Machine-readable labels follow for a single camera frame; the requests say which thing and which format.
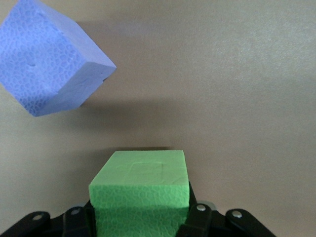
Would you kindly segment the green foam cube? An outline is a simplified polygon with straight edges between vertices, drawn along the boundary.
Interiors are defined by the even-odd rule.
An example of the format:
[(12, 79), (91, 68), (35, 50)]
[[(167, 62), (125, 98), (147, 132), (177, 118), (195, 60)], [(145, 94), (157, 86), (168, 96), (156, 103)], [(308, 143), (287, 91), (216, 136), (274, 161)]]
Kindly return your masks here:
[(114, 152), (88, 189), (97, 237), (175, 237), (189, 210), (182, 150)]

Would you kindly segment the purple foam cube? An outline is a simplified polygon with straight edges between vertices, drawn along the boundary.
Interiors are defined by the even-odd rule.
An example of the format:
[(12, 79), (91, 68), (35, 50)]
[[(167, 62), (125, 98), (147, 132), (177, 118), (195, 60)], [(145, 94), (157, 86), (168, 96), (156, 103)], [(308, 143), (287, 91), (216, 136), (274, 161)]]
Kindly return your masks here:
[(78, 108), (116, 70), (72, 19), (18, 0), (0, 25), (0, 84), (35, 117)]

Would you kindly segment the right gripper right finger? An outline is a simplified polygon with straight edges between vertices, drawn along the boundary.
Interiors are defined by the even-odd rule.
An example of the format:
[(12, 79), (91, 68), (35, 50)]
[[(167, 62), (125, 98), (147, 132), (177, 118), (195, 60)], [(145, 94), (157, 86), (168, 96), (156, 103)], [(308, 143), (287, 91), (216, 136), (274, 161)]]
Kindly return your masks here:
[(213, 203), (198, 202), (189, 187), (189, 212), (176, 237), (274, 237), (250, 212), (235, 208), (223, 215)]

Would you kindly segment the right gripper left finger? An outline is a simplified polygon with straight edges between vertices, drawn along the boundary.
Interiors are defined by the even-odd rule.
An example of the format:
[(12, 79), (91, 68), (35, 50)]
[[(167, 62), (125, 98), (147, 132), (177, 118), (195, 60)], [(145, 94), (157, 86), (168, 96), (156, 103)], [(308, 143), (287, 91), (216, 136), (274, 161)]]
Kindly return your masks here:
[(51, 218), (46, 211), (27, 214), (0, 237), (96, 237), (94, 209), (90, 202)]

